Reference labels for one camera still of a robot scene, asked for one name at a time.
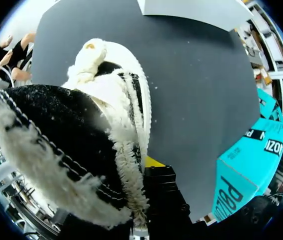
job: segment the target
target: shelf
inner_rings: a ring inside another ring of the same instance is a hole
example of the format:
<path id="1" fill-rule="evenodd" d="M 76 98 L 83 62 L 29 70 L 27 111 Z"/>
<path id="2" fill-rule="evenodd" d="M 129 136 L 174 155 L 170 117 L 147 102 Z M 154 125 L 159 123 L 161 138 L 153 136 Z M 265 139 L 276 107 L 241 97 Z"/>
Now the shelf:
<path id="1" fill-rule="evenodd" d="M 264 34 L 262 33 L 262 31 L 258 28 L 257 24 L 255 23 L 254 19 L 251 19 L 251 22 L 253 23 L 253 25 L 255 26 L 255 28 L 257 29 L 258 35 L 261 37 L 261 40 L 263 42 L 263 44 L 266 46 L 267 52 L 270 56 L 270 60 L 271 60 L 271 64 L 273 66 L 273 70 L 275 72 L 277 72 L 277 65 L 276 62 L 274 61 L 273 57 L 272 57 L 272 52 L 271 49 L 269 48 L 269 46 L 267 45 L 267 41 L 266 38 L 264 36 Z"/>
<path id="2" fill-rule="evenodd" d="M 269 25 L 269 30 L 270 30 L 270 33 L 275 33 L 279 42 L 281 43 L 282 47 L 283 47 L 283 38 L 281 36 L 281 34 L 279 33 L 278 29 L 277 29 L 277 26 L 274 24 L 273 20 L 271 19 L 271 17 L 265 12 L 265 10 L 257 3 L 257 1 L 252 1 L 252 2 L 249 2 L 247 5 L 246 5 L 249 9 L 250 8 L 253 8 L 254 10 L 256 10 L 260 15 L 261 17 L 264 18 L 264 20 L 268 23 Z M 268 53 L 270 55 L 270 58 L 272 58 L 272 52 L 270 51 L 270 48 L 269 46 L 267 45 L 267 42 L 266 42 L 266 38 L 263 34 L 263 32 L 258 28 L 256 22 L 254 21 L 254 19 L 252 18 L 251 21 L 253 22 L 253 24 L 255 25 L 256 29 L 258 30 L 258 33 L 259 35 L 261 35 L 261 38 L 262 38 L 262 41 L 264 42 L 264 44 L 266 45 L 266 48 L 268 50 Z M 274 65 L 274 70 L 275 71 L 278 71 L 277 69 L 277 66 L 276 66 L 276 62 L 275 62 L 275 65 Z"/>
<path id="3" fill-rule="evenodd" d="M 255 5 L 257 5 L 261 9 L 261 12 L 266 16 L 267 21 L 272 25 L 272 28 L 274 29 L 275 34 L 277 35 L 279 41 L 281 42 L 281 45 L 283 46 L 283 38 L 280 35 L 280 33 L 278 32 L 277 26 L 274 24 L 274 22 L 271 19 L 271 17 L 267 14 L 267 12 L 265 12 L 265 10 L 257 2 L 255 3 Z"/>
<path id="4" fill-rule="evenodd" d="M 281 111 L 283 116 L 283 80 L 279 79 L 280 92 L 281 92 Z"/>

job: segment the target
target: gray backdrop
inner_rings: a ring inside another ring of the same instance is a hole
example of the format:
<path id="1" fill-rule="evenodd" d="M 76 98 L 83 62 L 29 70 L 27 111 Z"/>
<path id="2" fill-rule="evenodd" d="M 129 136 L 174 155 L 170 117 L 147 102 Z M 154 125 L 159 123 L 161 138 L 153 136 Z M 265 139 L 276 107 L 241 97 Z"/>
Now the gray backdrop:
<path id="1" fill-rule="evenodd" d="M 91 38 L 120 43 L 137 57 L 152 100 L 148 155 L 172 165 L 193 221 L 210 213 L 217 157 L 260 114 L 237 34 L 185 18 L 142 16 L 137 0 L 62 0 L 40 21 L 33 81 L 62 85 Z"/>

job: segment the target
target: white fur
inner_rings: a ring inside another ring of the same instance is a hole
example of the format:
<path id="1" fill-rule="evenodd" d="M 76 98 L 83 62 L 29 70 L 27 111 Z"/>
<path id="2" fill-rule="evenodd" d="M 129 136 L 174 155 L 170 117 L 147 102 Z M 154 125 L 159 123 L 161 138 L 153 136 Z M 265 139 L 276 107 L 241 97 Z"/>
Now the white fur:
<path id="1" fill-rule="evenodd" d="M 46 150 L 38 144 L 31 143 L 40 133 L 36 126 L 11 126 L 16 114 L 0 101 L 0 147 L 5 158 L 25 174 L 43 194 L 57 206 L 73 213 L 80 219 L 94 224 L 112 228 L 127 222 L 131 210 L 127 207 L 120 211 L 112 205 L 100 200 L 96 188 L 100 186 L 98 177 L 73 182 L 67 177 L 67 169 L 58 166 L 61 159 L 55 155 L 49 142 L 43 138 Z"/>
<path id="2" fill-rule="evenodd" d="M 69 67 L 67 72 L 69 79 L 62 87 L 73 90 L 77 83 L 92 81 L 106 54 L 107 49 L 103 40 L 93 38 L 87 41 L 77 54 L 74 65 Z"/>
<path id="3" fill-rule="evenodd" d="M 136 163 L 133 147 L 134 143 L 139 143 L 141 169 L 144 170 L 149 128 L 147 137 L 146 130 L 143 127 L 137 93 L 134 90 L 132 77 L 129 75 L 128 70 L 119 69 L 111 74 L 101 75 L 95 78 L 92 76 L 92 72 L 95 72 L 92 69 L 97 70 L 98 65 L 102 63 L 100 60 L 105 58 L 103 55 L 101 56 L 100 58 L 96 56 L 92 58 L 90 55 L 84 55 L 81 50 L 77 55 L 75 65 L 69 68 L 69 79 L 63 87 L 71 90 L 77 89 L 90 95 L 91 99 L 98 105 L 107 118 L 111 128 L 107 133 L 109 134 L 109 139 L 114 142 L 113 148 L 116 150 L 115 162 L 123 190 L 127 194 L 128 207 L 133 212 L 135 226 L 144 227 L 146 225 L 145 211 L 149 207 L 149 204 L 142 191 L 144 187 L 143 175 Z M 94 60 L 90 61 L 91 65 L 86 66 L 86 69 L 88 69 L 87 72 L 80 72 L 78 74 L 79 71 L 76 64 L 79 66 L 82 66 L 83 63 L 86 64 L 87 60 L 85 58 Z M 119 73 L 124 74 L 126 83 L 118 76 Z M 132 101 L 136 128 L 129 118 L 130 100 L 128 93 Z"/>

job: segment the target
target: teal cardboard box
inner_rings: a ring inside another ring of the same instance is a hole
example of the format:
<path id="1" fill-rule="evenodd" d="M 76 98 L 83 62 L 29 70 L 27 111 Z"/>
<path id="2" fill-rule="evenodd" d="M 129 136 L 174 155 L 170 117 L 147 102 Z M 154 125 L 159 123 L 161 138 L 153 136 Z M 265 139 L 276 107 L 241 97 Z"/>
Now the teal cardboard box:
<path id="1" fill-rule="evenodd" d="M 212 207 L 218 222 L 235 213 L 254 196 L 265 192 L 282 154 L 283 122 L 259 118 L 238 142 L 218 158 Z"/>
<path id="2" fill-rule="evenodd" d="M 260 88 L 257 88 L 257 93 L 259 97 L 260 115 L 265 119 L 269 119 L 275 108 L 276 100 Z"/>

